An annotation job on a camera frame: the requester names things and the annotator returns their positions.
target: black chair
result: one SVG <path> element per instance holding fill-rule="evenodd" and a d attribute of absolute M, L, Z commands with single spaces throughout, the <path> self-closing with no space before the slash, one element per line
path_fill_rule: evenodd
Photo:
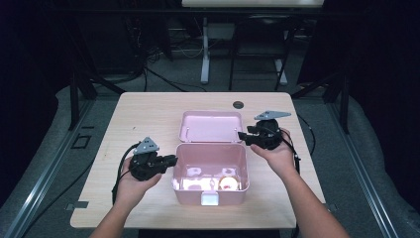
<path fill-rule="evenodd" d="M 301 25 L 301 20 L 292 16 L 254 15 L 236 24 L 231 48 L 231 72 L 229 90 L 232 90 L 234 72 L 240 73 L 277 73 L 275 90 L 278 89 L 284 72 L 290 46 L 294 35 Z M 235 60 L 239 58 L 260 58 L 281 60 L 281 68 L 274 70 L 234 70 Z"/>

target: wooden tabletop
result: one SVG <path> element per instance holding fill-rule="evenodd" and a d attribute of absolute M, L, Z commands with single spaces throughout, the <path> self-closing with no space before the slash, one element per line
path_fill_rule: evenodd
<path fill-rule="evenodd" d="M 244 108 L 235 109 L 241 101 Z M 291 98 L 286 93 L 265 92 L 127 92 L 121 95 L 99 148 L 70 223 L 76 228 L 96 227 L 112 206 L 111 189 L 124 153 L 150 136 L 159 155 L 174 155 L 182 114 L 190 110 L 240 112 L 244 131 L 256 124 L 254 117 L 266 110 L 290 112 L 278 118 L 290 131 L 301 158 L 301 175 L 318 198 L 325 202 Z M 127 228 L 154 229 L 269 229 L 293 228 L 295 216 L 278 176 L 249 147 L 246 147 L 250 187 L 245 202 L 232 206 L 180 205 L 172 188 L 172 168 L 148 190 L 127 219 Z"/>
<path fill-rule="evenodd" d="M 324 0 L 182 0 L 183 7 L 239 8 L 321 8 Z"/>

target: pink lid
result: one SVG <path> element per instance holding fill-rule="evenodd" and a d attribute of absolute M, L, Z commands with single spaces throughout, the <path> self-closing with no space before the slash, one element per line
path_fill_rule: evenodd
<path fill-rule="evenodd" d="M 179 139 L 182 142 L 240 143 L 242 117 L 231 111 L 186 111 L 182 117 Z"/>

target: person's left hand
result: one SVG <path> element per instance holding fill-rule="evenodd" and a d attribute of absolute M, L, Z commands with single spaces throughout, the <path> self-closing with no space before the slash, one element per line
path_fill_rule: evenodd
<path fill-rule="evenodd" d="M 157 174 L 149 180 L 138 181 L 128 172 L 131 159 L 132 157 L 124 162 L 121 172 L 123 177 L 120 179 L 114 203 L 114 206 L 119 206 L 127 212 L 130 212 L 142 200 L 146 191 L 156 185 L 161 178 L 161 174 Z"/>

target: open box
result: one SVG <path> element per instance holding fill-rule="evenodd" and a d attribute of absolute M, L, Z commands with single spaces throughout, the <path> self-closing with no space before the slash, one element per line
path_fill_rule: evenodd
<path fill-rule="evenodd" d="M 181 204 L 238 205 L 250 185 L 237 112 L 187 111 L 176 148 L 172 186 Z"/>

